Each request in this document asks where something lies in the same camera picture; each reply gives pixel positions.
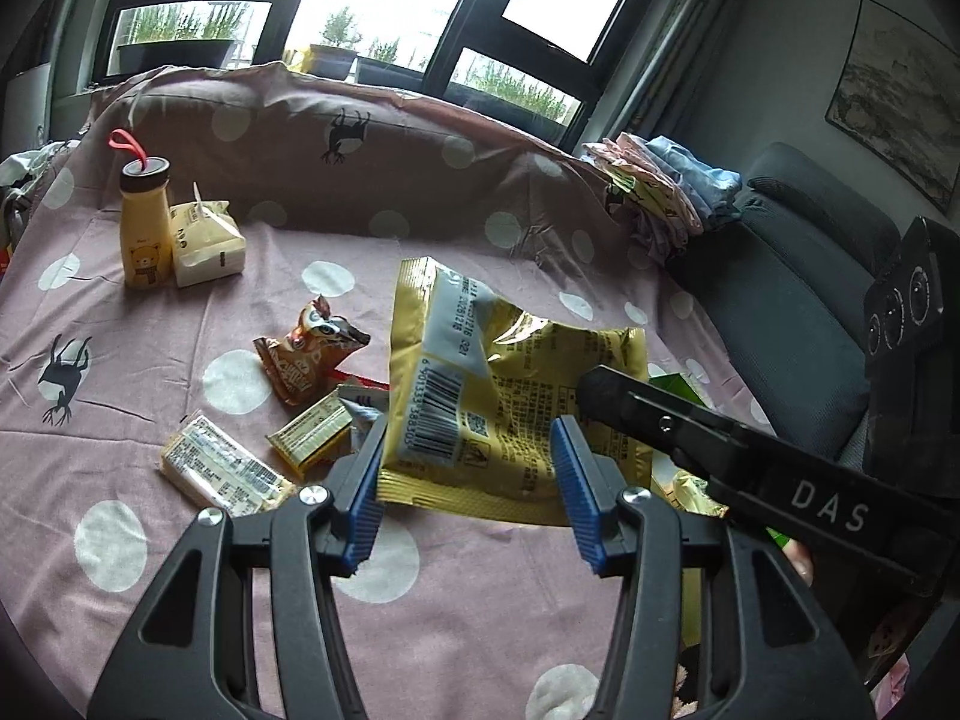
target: deer print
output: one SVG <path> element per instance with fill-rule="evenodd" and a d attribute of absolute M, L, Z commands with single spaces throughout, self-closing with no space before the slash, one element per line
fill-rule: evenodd
<path fill-rule="evenodd" d="M 330 157 L 333 162 L 339 165 L 344 161 L 344 156 L 340 153 L 340 146 L 343 141 L 356 140 L 363 143 L 367 136 L 367 124 L 370 123 L 370 114 L 366 119 L 360 115 L 360 111 L 354 111 L 357 114 L 357 121 L 353 124 L 347 124 L 347 109 L 341 108 L 339 116 L 333 118 L 333 127 L 330 127 L 330 140 L 328 150 L 323 155 L 323 162 L 329 164 Z"/>
<path fill-rule="evenodd" d="M 90 352 L 86 349 L 86 345 L 90 343 L 90 338 L 87 338 L 86 341 L 83 342 L 73 362 L 64 362 L 64 351 L 66 351 L 67 346 L 70 346 L 76 339 L 71 338 L 70 341 L 64 343 L 64 348 L 58 352 L 56 351 L 56 345 L 60 339 L 61 334 L 58 334 L 58 336 L 54 338 L 54 346 L 50 347 L 50 362 L 40 375 L 40 381 L 50 382 L 50 384 L 62 388 L 59 395 L 56 396 L 56 405 L 51 409 L 47 409 L 43 415 L 43 421 L 49 422 L 52 425 L 54 423 L 54 415 L 56 412 L 62 410 L 64 413 L 61 414 L 61 418 L 56 422 L 56 426 L 58 427 L 64 424 L 64 420 L 70 421 L 72 416 L 72 413 L 70 413 L 70 401 L 73 400 L 73 396 L 77 394 L 77 388 L 80 386 L 80 374 L 90 365 Z"/>

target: bed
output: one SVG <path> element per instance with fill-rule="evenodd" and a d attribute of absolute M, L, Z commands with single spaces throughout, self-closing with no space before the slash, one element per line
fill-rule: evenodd
<path fill-rule="evenodd" d="M 242 275 L 124 288 L 115 127 L 171 161 L 172 202 L 194 181 L 230 201 Z M 0 599 L 81 712 L 197 512 L 158 473 L 160 447 L 203 409 L 282 471 L 264 436 L 295 412 L 251 341 L 315 293 L 373 337 L 343 369 L 386 381 L 398 264 L 429 254 L 534 314 L 642 325 L 651 373 L 685 372 L 760 424 L 707 316 L 607 215 L 600 173 L 479 114 L 280 64 L 164 69 L 101 93 L 50 177 L 0 285 Z M 567 529 L 392 506 L 337 589 L 371 717 L 545 720 L 592 702 L 619 583 L 589 573 Z M 268 593 L 261 576 L 262 702 L 280 713 Z"/>

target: gray sofa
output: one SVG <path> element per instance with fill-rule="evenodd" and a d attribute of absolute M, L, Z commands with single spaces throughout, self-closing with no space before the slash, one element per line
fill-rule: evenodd
<path fill-rule="evenodd" d="M 743 178 L 742 220 L 693 240 L 667 269 L 709 314 L 778 436 L 859 467 L 863 298 L 901 236 L 786 143 L 768 146 Z"/>

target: yellow bottle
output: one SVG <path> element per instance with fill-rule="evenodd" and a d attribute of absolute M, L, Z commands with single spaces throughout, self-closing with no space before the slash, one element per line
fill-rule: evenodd
<path fill-rule="evenodd" d="M 120 175 L 120 252 L 127 286 L 135 290 L 157 287 L 170 277 L 173 238 L 167 202 L 170 163 L 150 157 L 124 165 Z"/>

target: camera lens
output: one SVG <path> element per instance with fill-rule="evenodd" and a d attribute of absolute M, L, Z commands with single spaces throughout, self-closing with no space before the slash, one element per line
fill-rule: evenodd
<path fill-rule="evenodd" d="M 877 354 L 880 348 L 880 317 L 874 314 L 870 317 L 870 325 L 867 328 L 867 348 L 871 354 Z"/>
<path fill-rule="evenodd" d="M 887 346 L 894 348 L 904 336 L 904 296 L 894 289 L 887 295 L 883 310 L 883 336 Z"/>
<path fill-rule="evenodd" d="M 910 278 L 910 316 L 916 324 L 923 324 L 930 310 L 930 280 L 923 268 L 913 271 Z"/>

